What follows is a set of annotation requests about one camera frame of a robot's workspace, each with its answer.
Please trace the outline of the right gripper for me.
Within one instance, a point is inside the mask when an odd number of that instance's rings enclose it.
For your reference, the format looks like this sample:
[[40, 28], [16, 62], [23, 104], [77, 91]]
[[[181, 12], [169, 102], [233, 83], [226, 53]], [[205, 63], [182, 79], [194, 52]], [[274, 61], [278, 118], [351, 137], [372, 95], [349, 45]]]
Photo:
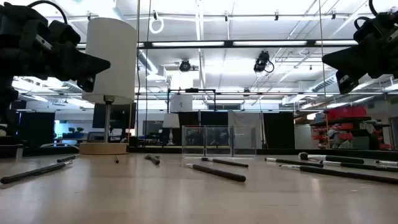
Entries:
[[337, 69], [339, 91], [347, 94], [365, 75], [372, 79], [397, 76], [397, 42], [370, 34], [356, 46], [324, 55], [322, 62]]

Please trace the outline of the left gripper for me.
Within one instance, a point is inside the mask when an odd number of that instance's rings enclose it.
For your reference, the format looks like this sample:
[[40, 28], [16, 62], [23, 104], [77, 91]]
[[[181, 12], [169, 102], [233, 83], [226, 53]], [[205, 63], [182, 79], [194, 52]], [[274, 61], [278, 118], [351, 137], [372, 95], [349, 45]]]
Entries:
[[25, 27], [19, 47], [28, 54], [25, 63], [33, 76], [73, 80], [85, 92], [94, 89], [95, 76], [111, 62], [80, 52], [81, 37], [71, 27]]

